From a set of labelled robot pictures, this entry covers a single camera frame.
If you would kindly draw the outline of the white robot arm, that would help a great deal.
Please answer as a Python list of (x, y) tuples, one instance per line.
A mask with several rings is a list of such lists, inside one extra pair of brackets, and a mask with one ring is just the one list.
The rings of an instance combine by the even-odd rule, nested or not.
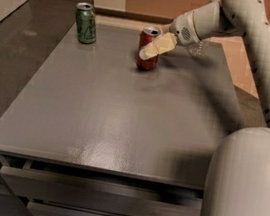
[(200, 216), (270, 216), (270, 24), (264, 0), (212, 0), (139, 51), (150, 59), (209, 37), (242, 37), (266, 127), (230, 134), (207, 171)]

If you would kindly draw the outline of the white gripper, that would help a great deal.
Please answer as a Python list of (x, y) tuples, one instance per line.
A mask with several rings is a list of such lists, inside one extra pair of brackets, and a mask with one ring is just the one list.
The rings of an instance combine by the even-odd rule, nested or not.
[(148, 60), (157, 57), (165, 52), (172, 51), (176, 45), (189, 46), (198, 43), (200, 39), (197, 36), (194, 24), (194, 12), (186, 12), (167, 25), (162, 26), (165, 34), (157, 36), (152, 42), (146, 44), (139, 51), (142, 60)]

